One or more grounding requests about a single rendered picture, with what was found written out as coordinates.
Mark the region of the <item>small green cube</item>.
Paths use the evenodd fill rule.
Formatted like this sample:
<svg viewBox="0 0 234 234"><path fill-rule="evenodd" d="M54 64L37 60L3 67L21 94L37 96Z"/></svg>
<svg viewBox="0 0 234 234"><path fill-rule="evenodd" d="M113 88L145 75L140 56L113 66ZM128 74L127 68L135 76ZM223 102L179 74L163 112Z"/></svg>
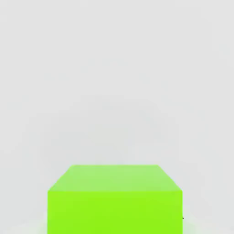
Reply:
<svg viewBox="0 0 234 234"><path fill-rule="evenodd" d="M183 234L182 190L158 165L73 165L47 214L47 234Z"/></svg>

